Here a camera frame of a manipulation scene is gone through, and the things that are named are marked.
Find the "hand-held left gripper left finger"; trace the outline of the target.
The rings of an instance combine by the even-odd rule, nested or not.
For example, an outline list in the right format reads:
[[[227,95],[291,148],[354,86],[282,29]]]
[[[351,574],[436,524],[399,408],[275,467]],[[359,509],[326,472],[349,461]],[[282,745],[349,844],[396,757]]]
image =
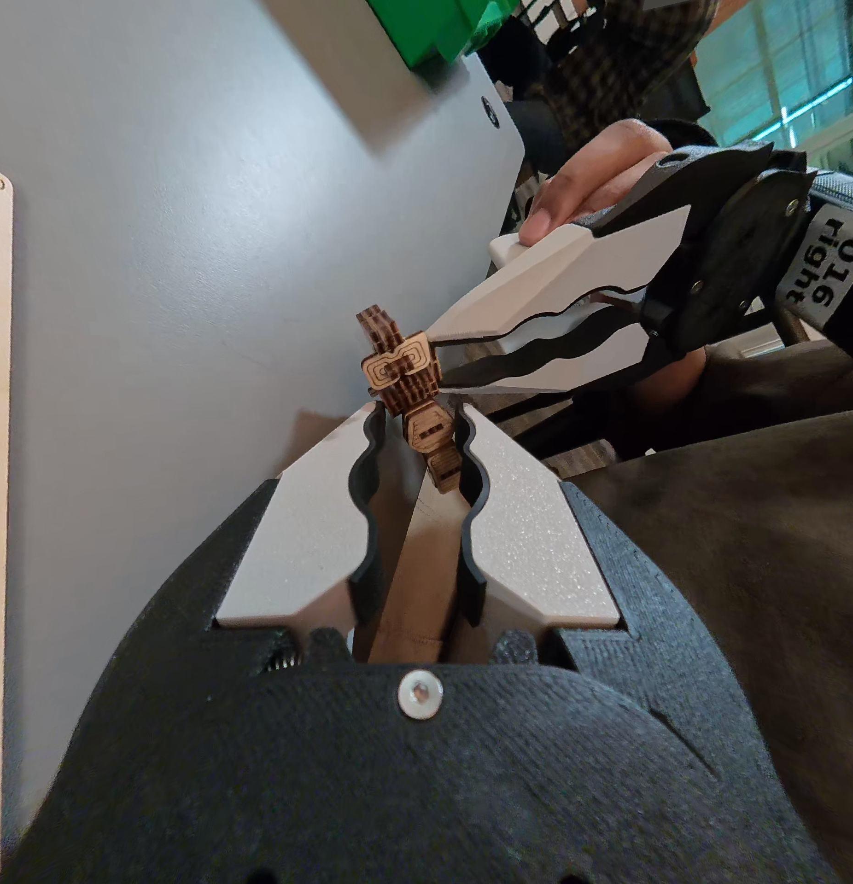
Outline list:
[[[223,628],[366,625],[379,607],[384,405],[360,408],[284,470],[216,614]]]

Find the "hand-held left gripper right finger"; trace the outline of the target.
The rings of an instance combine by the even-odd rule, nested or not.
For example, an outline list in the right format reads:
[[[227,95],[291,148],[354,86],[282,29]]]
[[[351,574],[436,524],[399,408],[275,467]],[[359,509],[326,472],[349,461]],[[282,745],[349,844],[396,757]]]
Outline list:
[[[481,630],[614,628],[612,598],[561,481],[487,416],[456,411],[461,528],[456,593]]]

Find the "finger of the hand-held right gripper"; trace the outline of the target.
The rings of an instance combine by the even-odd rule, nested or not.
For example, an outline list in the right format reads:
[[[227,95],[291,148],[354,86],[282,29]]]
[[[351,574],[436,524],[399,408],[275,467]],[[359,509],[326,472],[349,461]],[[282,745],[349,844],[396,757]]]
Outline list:
[[[443,370],[441,391],[567,392],[640,364],[650,340],[635,314],[609,304],[588,305],[564,334],[533,337],[509,353]]]
[[[566,225],[465,294],[426,331],[436,346],[499,339],[534,318],[561,315],[583,296],[648,285],[681,244],[691,206],[596,237]]]

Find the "wooden puzzle model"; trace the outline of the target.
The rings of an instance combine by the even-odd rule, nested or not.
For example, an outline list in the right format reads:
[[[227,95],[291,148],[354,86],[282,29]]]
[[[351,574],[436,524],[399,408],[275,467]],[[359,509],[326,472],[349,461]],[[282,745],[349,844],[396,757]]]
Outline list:
[[[404,336],[388,313],[370,306],[356,315],[373,353],[362,360],[369,393],[402,422],[403,439],[424,461],[435,489],[458,488],[462,459],[454,421],[437,400],[441,368],[425,332]]]

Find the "grey desk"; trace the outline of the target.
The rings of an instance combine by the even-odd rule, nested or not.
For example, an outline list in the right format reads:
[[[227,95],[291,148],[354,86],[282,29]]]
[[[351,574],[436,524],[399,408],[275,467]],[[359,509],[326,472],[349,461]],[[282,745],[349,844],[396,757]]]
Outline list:
[[[148,599],[366,399],[355,313],[487,272],[522,147],[478,58],[422,81],[305,6],[0,2],[5,854]]]

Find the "person's right hand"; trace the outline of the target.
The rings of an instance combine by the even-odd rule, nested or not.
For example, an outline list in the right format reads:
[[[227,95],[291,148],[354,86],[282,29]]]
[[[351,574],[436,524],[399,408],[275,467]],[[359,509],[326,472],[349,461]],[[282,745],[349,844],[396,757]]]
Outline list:
[[[661,133],[640,120],[611,124],[543,182],[520,227],[520,244],[532,247],[557,228],[618,204],[672,151]]]

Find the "green box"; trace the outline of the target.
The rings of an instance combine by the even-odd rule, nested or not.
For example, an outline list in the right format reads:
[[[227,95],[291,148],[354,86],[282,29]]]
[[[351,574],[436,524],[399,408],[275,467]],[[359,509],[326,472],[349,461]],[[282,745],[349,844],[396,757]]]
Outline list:
[[[452,64],[483,48],[519,8],[519,1],[369,1],[410,71]]]

